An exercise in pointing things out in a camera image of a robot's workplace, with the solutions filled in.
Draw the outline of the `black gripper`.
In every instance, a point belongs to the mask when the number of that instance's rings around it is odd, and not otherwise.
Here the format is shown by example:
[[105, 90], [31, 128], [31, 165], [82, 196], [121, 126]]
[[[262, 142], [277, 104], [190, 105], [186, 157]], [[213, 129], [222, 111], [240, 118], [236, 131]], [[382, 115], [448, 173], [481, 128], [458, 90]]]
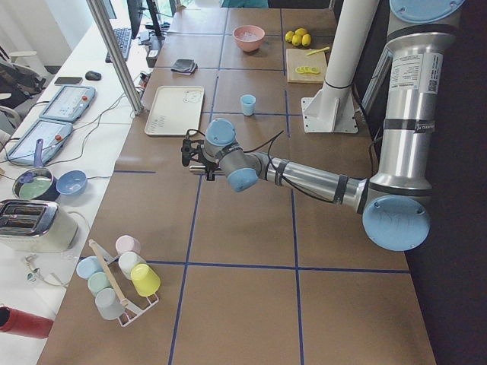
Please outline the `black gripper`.
[[221, 168], [218, 165], [218, 162], [215, 162], [213, 160], [209, 160], [206, 157], [202, 157], [202, 163], [205, 166], [206, 180], [207, 181], [214, 181], [215, 180], [215, 173], [221, 172]]

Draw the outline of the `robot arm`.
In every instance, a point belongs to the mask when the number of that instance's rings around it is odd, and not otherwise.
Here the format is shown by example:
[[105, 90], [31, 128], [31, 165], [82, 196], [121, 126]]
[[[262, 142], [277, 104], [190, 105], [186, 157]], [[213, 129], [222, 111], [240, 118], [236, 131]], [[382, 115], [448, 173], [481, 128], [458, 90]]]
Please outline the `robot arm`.
[[345, 175], [246, 152], [233, 124], [210, 122], [198, 146], [199, 160], [211, 176], [220, 170], [241, 192], [259, 180], [289, 186], [333, 204], [352, 206], [362, 216], [368, 238], [388, 250], [421, 245], [430, 230], [425, 209], [431, 184], [425, 169], [444, 51], [454, 42], [460, 1], [391, 1], [387, 41], [380, 57], [390, 64], [390, 84], [380, 163], [369, 179]]

